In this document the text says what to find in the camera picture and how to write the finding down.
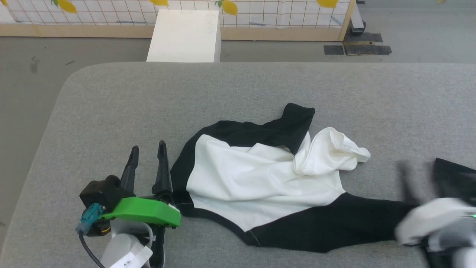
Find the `blue cable connector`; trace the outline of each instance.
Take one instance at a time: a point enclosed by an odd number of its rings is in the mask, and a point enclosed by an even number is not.
[[[103,212],[104,210],[99,203],[93,203],[81,216],[81,220],[78,226],[76,226],[76,232],[86,235],[93,223],[99,219]]]

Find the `black fabric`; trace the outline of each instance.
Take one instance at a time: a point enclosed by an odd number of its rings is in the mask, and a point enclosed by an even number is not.
[[[476,170],[437,158],[433,182],[438,197],[457,197],[476,206]]]
[[[187,192],[188,177],[195,165],[195,144],[202,135],[209,135],[230,146],[286,146],[296,154],[306,136],[316,110],[288,103],[281,118],[263,125],[251,122],[218,121],[202,128],[183,147],[180,156],[170,170],[176,204],[191,203]]]
[[[312,207],[251,229],[261,247],[326,253],[339,247],[394,239],[397,224],[414,206],[344,193],[328,206]]]
[[[212,220],[235,233],[235,235],[245,242],[245,244],[249,246],[258,246],[254,237],[250,237],[250,235],[245,233],[238,225],[214,212],[208,211],[206,209],[194,208],[192,204],[181,204],[177,206],[177,208],[184,216]]]

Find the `black tape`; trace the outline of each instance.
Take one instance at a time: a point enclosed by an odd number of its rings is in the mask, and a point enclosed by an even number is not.
[[[389,55],[392,53],[390,46],[375,45],[344,45],[346,55]]]
[[[371,33],[371,32],[364,32],[361,35],[352,35],[351,33],[347,33],[344,37],[344,42],[383,42],[382,35],[380,33]]]
[[[324,46],[325,55],[344,55],[344,48],[342,46]]]

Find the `yellow lemon print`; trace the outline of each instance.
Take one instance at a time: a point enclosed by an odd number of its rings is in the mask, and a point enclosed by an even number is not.
[[[238,7],[232,1],[223,0],[223,11],[230,15],[237,15]]]
[[[152,4],[158,6],[169,6],[169,0],[149,0]]]
[[[223,7],[223,11],[230,15],[237,15],[238,7],[230,0],[215,1],[215,5],[218,5],[219,8]]]
[[[76,7],[66,0],[58,0],[59,7],[69,13],[76,13]]]
[[[336,8],[337,1],[338,0],[317,0],[317,3],[319,4],[319,6],[321,6],[323,8],[334,9],[334,8]]]

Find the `wooden frame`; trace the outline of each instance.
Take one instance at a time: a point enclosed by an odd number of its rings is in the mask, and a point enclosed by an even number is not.
[[[356,4],[351,0],[342,29],[221,28],[222,40],[343,41]],[[0,24],[0,36],[151,38],[154,26]]]

